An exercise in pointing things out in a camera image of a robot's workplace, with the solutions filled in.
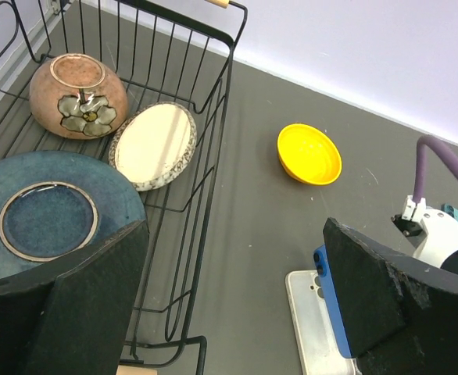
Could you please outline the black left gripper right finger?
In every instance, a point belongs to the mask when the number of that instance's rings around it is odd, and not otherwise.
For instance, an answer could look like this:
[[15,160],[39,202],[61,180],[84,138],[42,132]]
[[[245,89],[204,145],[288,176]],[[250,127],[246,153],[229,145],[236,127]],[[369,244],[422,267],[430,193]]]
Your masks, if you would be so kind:
[[349,353],[363,374],[458,374],[458,274],[326,220]]

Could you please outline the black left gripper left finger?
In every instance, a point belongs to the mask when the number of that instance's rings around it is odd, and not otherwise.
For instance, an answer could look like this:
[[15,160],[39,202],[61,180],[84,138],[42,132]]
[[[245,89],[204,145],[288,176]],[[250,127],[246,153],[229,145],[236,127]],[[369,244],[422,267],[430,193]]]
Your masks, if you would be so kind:
[[148,249],[137,220],[0,279],[0,374],[114,374]]

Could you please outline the beige phone case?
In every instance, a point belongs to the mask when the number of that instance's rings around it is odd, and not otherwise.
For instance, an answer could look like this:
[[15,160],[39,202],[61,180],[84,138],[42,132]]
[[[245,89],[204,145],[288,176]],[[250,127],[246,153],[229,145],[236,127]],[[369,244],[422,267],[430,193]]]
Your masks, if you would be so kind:
[[302,373],[358,374],[355,361],[343,357],[338,350],[317,271],[292,271],[285,285]]

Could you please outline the blue phone case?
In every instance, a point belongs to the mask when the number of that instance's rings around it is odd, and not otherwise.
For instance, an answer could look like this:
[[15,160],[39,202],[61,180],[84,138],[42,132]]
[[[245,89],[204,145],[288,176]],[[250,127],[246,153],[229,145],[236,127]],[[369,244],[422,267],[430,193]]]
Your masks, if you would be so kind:
[[342,313],[339,308],[337,295],[331,270],[327,258],[326,245],[321,245],[313,253],[313,261],[320,278],[320,285],[324,293],[324,300],[327,306],[328,316],[334,332],[336,344],[340,354],[347,359],[352,359],[353,354],[345,332]]

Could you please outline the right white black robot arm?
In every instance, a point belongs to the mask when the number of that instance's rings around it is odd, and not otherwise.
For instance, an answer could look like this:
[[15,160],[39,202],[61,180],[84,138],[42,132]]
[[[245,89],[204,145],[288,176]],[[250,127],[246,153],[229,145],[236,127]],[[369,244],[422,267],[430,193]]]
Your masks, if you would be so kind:
[[436,268],[327,219],[331,277],[363,374],[458,374],[458,252]]

